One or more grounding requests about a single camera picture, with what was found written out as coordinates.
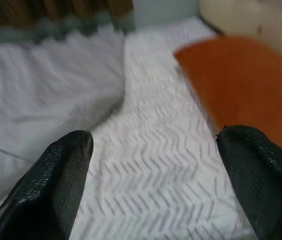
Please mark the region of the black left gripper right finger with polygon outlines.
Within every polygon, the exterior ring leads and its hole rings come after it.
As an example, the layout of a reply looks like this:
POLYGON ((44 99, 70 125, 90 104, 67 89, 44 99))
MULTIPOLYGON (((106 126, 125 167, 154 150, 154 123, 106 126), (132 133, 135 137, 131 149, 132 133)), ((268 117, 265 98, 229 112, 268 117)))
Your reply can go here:
POLYGON ((216 143, 257 238, 282 240, 282 148, 246 125, 225 126, 216 143))

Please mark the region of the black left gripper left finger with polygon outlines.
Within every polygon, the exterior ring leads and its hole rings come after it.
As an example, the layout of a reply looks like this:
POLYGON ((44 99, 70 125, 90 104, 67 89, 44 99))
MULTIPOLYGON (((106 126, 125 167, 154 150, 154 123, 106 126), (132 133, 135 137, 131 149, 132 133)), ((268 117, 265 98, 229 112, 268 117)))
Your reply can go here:
POLYGON ((90 132, 51 143, 0 206, 0 240, 67 240, 94 149, 90 132))

